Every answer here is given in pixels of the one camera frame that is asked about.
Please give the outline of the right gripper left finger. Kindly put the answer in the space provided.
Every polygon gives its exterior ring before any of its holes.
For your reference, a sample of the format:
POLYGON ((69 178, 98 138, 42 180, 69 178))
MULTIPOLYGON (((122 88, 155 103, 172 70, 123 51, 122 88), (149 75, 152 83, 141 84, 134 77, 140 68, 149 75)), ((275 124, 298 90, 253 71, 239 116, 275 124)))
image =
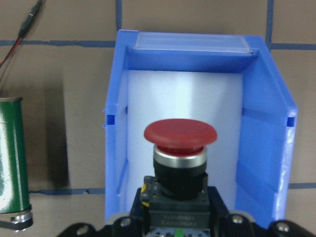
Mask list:
POLYGON ((138 188, 130 211, 131 227, 134 237, 150 236, 149 208, 141 202, 141 188, 138 188))

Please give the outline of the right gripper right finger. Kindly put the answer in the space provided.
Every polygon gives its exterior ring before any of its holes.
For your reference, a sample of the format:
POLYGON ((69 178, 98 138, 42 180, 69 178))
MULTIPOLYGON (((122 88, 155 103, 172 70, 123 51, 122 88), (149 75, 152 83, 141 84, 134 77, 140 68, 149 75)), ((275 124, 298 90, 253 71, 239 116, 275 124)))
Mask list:
POLYGON ((215 186, 207 187, 206 193, 208 203, 205 232, 208 237, 227 237, 229 210, 215 186))

